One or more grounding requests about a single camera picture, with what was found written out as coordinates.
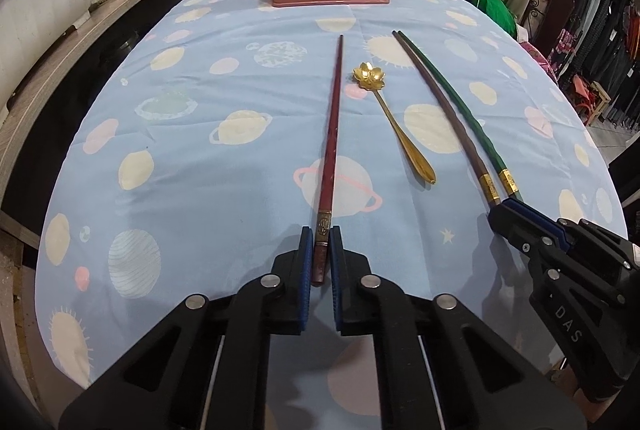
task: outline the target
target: spoon handle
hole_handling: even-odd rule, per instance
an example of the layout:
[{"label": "spoon handle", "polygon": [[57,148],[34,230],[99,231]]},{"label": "spoon handle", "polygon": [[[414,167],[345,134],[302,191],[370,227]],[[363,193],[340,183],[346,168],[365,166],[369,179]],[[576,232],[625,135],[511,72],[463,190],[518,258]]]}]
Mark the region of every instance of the spoon handle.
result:
[{"label": "spoon handle", "polygon": [[412,166],[420,177],[422,177],[429,184],[434,185],[436,183],[436,173],[431,168],[431,165],[428,163],[427,159],[424,158],[420,150],[415,147],[412,143],[411,139],[407,137],[407,135],[402,131],[399,124],[396,122],[396,119],[391,114],[391,111],[386,106],[385,100],[382,99],[382,96],[378,93],[377,90],[373,90],[373,94],[376,96],[378,103],[382,106],[382,110],[384,111],[386,118],[391,123],[396,135],[398,136],[398,140],[404,148],[404,153],[409,158]]}]

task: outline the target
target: light blue tablecloth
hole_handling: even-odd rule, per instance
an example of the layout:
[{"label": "light blue tablecloth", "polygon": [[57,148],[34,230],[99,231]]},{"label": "light blue tablecloth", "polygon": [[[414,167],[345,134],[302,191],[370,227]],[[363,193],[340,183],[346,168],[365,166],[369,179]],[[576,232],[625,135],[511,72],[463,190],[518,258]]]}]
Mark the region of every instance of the light blue tablecloth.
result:
[{"label": "light blue tablecloth", "polygon": [[[38,323],[58,366],[90,384],[186,296],[236,292],[297,247],[301,226],[315,226],[340,32],[334,224],[345,247],[407,293],[453,293],[548,365],[558,353],[529,307],[524,257],[489,229],[466,156],[391,31],[402,29],[466,100],[529,204],[626,235],[605,163],[564,96],[463,0],[268,2],[184,0],[82,122],[36,273]],[[375,98],[351,83],[363,61],[385,70],[383,96],[433,165],[433,187],[415,178]],[[269,425],[377,429],[374,377],[370,341],[340,338],[330,287],[314,289],[308,331],[271,346]]]}]

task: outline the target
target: chopstick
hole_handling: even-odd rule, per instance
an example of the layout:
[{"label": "chopstick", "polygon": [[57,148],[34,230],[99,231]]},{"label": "chopstick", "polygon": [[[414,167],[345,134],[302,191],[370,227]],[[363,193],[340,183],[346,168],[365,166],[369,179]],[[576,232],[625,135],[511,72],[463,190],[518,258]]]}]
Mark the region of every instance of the chopstick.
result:
[{"label": "chopstick", "polygon": [[322,166],[322,182],[320,184],[320,201],[318,203],[318,219],[316,221],[316,241],[311,271],[311,283],[318,287],[324,283],[326,255],[329,246],[329,228],[331,227],[332,207],[334,205],[335,157],[338,148],[338,112],[340,110],[340,82],[342,80],[342,44],[344,36],[338,38],[334,68],[334,88],[329,111],[329,128],[324,149],[324,165]]},{"label": "chopstick", "polygon": [[518,187],[511,176],[511,172],[507,168],[507,165],[500,157],[500,154],[494,147],[491,139],[484,133],[482,126],[478,123],[474,115],[469,110],[468,106],[464,102],[464,100],[460,97],[456,89],[454,89],[449,81],[440,73],[440,71],[436,68],[436,66],[431,63],[429,58],[427,58],[424,53],[416,47],[413,42],[407,38],[407,36],[398,31],[398,35],[407,43],[409,48],[416,54],[416,56],[420,59],[420,61],[427,67],[428,74],[430,76],[430,80],[427,81],[427,85],[429,85],[431,92],[434,92],[433,87],[438,87],[438,84],[445,90],[445,92],[449,95],[449,99],[456,105],[458,111],[465,118],[466,123],[469,125],[469,128],[473,130],[474,134],[478,138],[478,142],[484,149],[485,153],[489,157],[492,166],[495,169],[495,172],[498,174],[498,178],[504,187],[504,190],[507,192],[507,195],[513,197],[514,199],[518,199],[523,202],[522,196]]},{"label": "chopstick", "polygon": [[474,142],[471,140],[471,137],[469,137],[469,134],[466,132],[465,126],[462,124],[462,121],[460,121],[460,119],[456,115],[456,112],[453,110],[451,103],[449,102],[447,97],[443,94],[442,90],[440,89],[436,81],[433,79],[433,76],[431,76],[431,73],[422,64],[420,58],[417,56],[414,50],[409,46],[408,39],[406,39],[406,36],[399,31],[398,32],[393,31],[393,35],[394,35],[394,38],[400,44],[400,46],[407,53],[409,58],[411,58],[411,61],[414,62],[415,68],[418,69],[418,72],[420,72],[422,79],[431,89],[431,92],[433,92],[433,95],[435,96],[438,104],[444,111],[445,115],[447,116],[447,119],[449,119],[449,122],[451,123],[451,127],[453,128],[453,131],[456,133],[456,136],[458,136],[458,140],[460,141],[460,144],[464,148],[466,156],[469,159],[469,162],[471,163],[471,167],[473,168],[474,173],[476,174],[476,179],[478,179],[478,182],[480,183],[480,187],[482,188],[482,193],[484,193],[484,197],[486,198],[486,201],[489,204],[489,207],[497,206],[497,204],[500,204],[500,195],[498,195],[498,192],[494,186],[494,181],[491,178],[491,175],[489,174],[488,170],[486,169],[486,165],[484,164],[484,161],[482,161],[482,159],[478,155],[478,150],[476,150],[476,145],[474,145]]}]

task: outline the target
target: white plastic container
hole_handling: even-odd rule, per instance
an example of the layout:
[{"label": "white plastic container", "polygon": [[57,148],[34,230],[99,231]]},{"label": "white plastic container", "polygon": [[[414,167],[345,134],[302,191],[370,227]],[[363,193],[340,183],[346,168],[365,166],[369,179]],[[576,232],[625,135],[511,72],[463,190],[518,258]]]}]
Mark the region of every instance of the white plastic container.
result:
[{"label": "white plastic container", "polygon": [[0,123],[24,76],[70,26],[89,18],[89,5],[91,0],[0,0]]}]

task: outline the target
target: red chopstick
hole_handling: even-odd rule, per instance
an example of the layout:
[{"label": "red chopstick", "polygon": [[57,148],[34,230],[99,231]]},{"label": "red chopstick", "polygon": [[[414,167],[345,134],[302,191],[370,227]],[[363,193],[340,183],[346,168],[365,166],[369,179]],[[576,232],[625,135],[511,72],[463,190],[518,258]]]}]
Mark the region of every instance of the red chopstick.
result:
[{"label": "red chopstick", "polygon": [[324,283],[326,253],[329,246],[329,228],[331,227],[331,211],[334,205],[335,156],[338,145],[338,111],[340,110],[340,81],[342,80],[342,43],[343,35],[338,38],[334,68],[334,89],[329,112],[329,130],[326,135],[324,165],[322,166],[322,183],[320,184],[320,202],[318,204],[318,221],[316,222],[316,242],[311,272],[311,283],[318,287]]}]

